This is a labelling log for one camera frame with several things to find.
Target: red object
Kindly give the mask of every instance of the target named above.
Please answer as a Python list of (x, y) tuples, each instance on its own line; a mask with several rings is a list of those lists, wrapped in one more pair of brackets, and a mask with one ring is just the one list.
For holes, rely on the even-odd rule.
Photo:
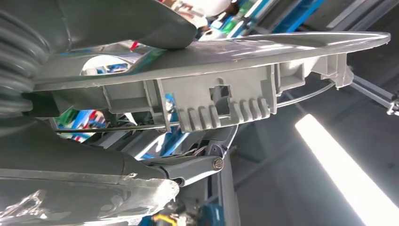
[(130, 47), (130, 51), (135, 50), (137, 46), (138, 46), (138, 42), (134, 41), (133, 44), (132, 44), (132, 47)]

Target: metal beam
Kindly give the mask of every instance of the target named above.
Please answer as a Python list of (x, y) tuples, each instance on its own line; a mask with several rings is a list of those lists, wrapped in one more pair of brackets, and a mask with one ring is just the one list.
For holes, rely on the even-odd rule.
[(375, 100), (386, 108), (391, 106), (392, 93), (362, 79), (359, 76), (355, 76), (351, 87)]

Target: metal rod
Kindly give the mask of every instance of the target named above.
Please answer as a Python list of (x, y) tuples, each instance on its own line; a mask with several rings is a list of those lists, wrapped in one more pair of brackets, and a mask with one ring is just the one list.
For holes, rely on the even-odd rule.
[(351, 87), (386, 108), (389, 108), (391, 106), (392, 93), (362, 79), (361, 77), (355, 76)]
[(292, 104), (301, 102), (303, 100), (309, 99), (309, 98), (314, 97), (314, 96), (316, 96), (316, 95), (318, 95), (320, 93), (323, 93), (324, 91), (328, 90), (329, 88), (333, 87), (334, 85), (335, 85), (334, 83), (330, 83), (330, 84), (326, 85), (325, 87), (323, 87), (323, 88), (321, 88), (321, 89), (319, 89), (319, 90), (317, 90), (317, 91), (315, 91), (313, 93), (310, 93), (308, 95), (305, 95), (305, 96), (302, 96), (302, 97), (298, 97), (298, 98), (295, 98), (295, 99), (292, 99), (292, 100), (288, 100), (288, 101), (285, 101), (285, 102), (278, 103), (277, 107), (284, 107), (284, 106), (287, 106), (287, 105), (292, 105)]

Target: car part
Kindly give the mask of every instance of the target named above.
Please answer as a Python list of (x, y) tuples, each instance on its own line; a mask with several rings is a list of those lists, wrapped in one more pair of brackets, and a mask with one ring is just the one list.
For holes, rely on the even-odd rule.
[[(121, 27), (126, 21), (151, 16), (148, 8), (155, 16), (140, 28)], [(102, 13), (109, 9), (117, 13)], [(109, 25), (106, 34), (103, 24)], [(197, 42), (176, 50), (191, 43), (195, 28), (153, 0), (1, 1), (0, 29), (2, 225), (65, 225), (151, 214), (175, 195), (177, 186), (169, 179), (193, 182), (220, 168), (220, 156), (205, 155), (178, 162), (174, 157), (160, 170), (158, 160), (146, 166), (126, 153), (63, 140), (34, 117), (59, 116), (71, 107), (107, 108), (111, 113), (149, 111), (154, 122), (169, 129), (164, 96), (170, 92), (184, 131), (228, 127), (276, 113), (276, 96), (303, 85), (310, 71), (338, 87), (347, 85), (351, 72), (345, 65), (346, 54), (390, 38), (370, 32), (302, 33)], [(127, 72), (81, 74), (92, 57), (110, 55), (82, 49), (126, 39), (156, 48)], [(130, 63), (126, 53), (114, 55)], [(215, 86), (228, 87), (227, 118), (219, 119), (210, 98), (209, 89)], [(185, 167), (179, 165), (190, 161), (207, 164), (182, 176)], [(168, 196), (149, 204), (165, 183)], [(148, 189), (138, 192), (135, 186)]]
[[(215, 129), (275, 114), (277, 96), (304, 85), (310, 72), (322, 74), (338, 88), (350, 84), (353, 73), (346, 54), (389, 39), (385, 33), (312, 32), (201, 41), (177, 51), (153, 49), (125, 73), (80, 76), (62, 70), (58, 78), (45, 78), (45, 73), (35, 80), (35, 90), (52, 95), (61, 109), (149, 111), (154, 123), (165, 124), (167, 130), (163, 104), (165, 94), (171, 93), (183, 131)], [(52, 63), (74, 68), (97, 55), (58, 57)], [(230, 117), (219, 119), (210, 89), (226, 86)]]

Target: fluorescent light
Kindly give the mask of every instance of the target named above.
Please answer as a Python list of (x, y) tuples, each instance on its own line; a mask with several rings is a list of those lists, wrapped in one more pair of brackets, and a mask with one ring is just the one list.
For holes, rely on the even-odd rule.
[(259, 6), (259, 4), (261, 4), (262, 0), (258, 0), (255, 2), (255, 4), (248, 10), (248, 12), (245, 14), (244, 17), (249, 17), (254, 11), (255, 9)]
[(240, 21), (236, 26), (233, 28), (233, 30), (227, 35), (227, 38), (231, 38), (235, 32), (244, 24), (244, 21)]
[(398, 207), (313, 116), (306, 115), (295, 127), (366, 226), (399, 224)]
[(216, 20), (221, 20), (226, 15), (226, 12), (221, 13)]

